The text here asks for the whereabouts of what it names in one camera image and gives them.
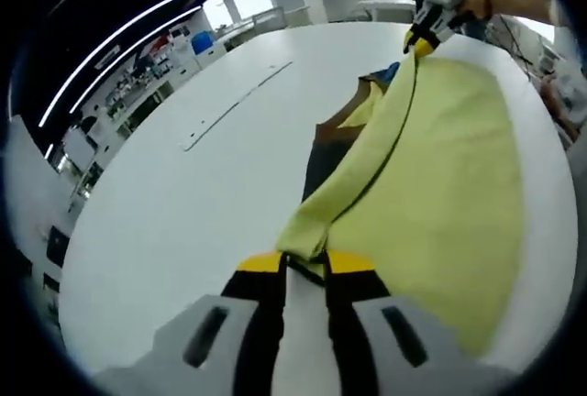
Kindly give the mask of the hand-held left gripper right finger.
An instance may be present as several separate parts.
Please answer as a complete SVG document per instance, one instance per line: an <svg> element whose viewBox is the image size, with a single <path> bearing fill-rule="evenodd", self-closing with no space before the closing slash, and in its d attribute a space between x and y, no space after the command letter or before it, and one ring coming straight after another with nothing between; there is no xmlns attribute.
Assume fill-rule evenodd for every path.
<svg viewBox="0 0 587 396"><path fill-rule="evenodd" d="M497 395L503 368L463 353L438 319L393 296L372 263L324 255L328 334L344 395Z"/></svg>

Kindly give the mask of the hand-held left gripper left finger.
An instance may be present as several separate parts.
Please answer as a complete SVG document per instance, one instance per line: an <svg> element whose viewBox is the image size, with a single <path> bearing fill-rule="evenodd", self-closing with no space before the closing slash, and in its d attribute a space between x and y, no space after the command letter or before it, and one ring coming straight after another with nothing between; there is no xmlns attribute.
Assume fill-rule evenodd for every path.
<svg viewBox="0 0 587 396"><path fill-rule="evenodd" d="M271 394L286 270L282 252L241 262L220 294L202 296L161 326L134 364L98 373L103 394Z"/></svg>

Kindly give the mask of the person's right hand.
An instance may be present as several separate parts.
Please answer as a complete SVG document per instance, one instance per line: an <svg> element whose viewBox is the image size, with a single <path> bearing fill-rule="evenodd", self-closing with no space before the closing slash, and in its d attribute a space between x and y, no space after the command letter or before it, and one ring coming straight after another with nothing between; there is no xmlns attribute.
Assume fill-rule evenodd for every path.
<svg viewBox="0 0 587 396"><path fill-rule="evenodd" d="M491 0L463 0L460 6L462 14L471 13L480 20L486 20L492 16Z"/></svg>

